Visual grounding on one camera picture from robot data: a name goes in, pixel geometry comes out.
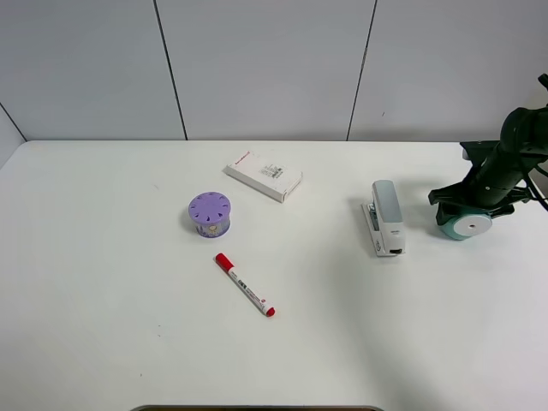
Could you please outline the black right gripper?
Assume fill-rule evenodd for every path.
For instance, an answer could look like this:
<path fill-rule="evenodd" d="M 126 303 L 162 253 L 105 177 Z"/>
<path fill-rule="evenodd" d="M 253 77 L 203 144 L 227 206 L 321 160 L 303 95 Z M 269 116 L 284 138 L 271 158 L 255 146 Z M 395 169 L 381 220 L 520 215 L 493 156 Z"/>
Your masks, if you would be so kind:
<path fill-rule="evenodd" d="M 523 153 L 527 145 L 500 141 L 461 143 L 463 157 L 472 163 L 462 182 L 433 189 L 428 194 L 431 206 L 437 205 L 436 223 L 443 226 L 465 213 L 466 205 L 491 206 L 490 217 L 502 217 L 515 211 L 515 203 L 531 200 L 527 187 L 517 187 L 523 179 Z"/>

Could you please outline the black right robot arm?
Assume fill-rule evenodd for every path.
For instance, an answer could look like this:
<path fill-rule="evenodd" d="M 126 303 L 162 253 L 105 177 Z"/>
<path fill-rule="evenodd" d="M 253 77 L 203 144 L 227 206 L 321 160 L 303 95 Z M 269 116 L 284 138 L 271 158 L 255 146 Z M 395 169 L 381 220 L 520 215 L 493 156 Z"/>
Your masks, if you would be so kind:
<path fill-rule="evenodd" d="M 461 182 L 432 190 L 438 207 L 437 225 L 449 228 L 459 217 L 497 218 L 514 212 L 514 204 L 547 199 L 533 185 L 529 173 L 547 161 L 547 108 L 519 107 L 504 120 L 498 141 L 462 142 L 471 168 Z"/>

